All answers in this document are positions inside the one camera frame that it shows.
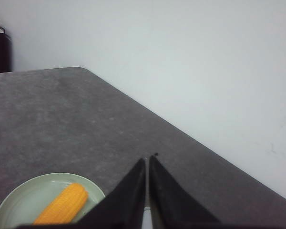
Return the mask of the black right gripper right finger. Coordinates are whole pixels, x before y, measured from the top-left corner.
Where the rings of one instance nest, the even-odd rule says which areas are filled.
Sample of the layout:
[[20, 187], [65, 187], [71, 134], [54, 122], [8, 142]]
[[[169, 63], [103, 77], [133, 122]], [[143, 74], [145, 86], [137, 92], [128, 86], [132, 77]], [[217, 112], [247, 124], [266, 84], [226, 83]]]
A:
[[191, 197], [155, 156], [149, 160], [152, 219], [163, 229], [216, 229], [221, 221]]

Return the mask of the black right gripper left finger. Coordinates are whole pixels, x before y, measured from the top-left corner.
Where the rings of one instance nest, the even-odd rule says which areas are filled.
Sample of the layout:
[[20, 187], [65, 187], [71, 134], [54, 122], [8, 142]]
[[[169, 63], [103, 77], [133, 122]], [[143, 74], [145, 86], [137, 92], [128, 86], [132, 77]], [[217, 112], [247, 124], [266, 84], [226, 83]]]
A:
[[146, 165], [140, 159], [116, 188], [76, 223], [77, 229], [140, 229], [146, 193]]

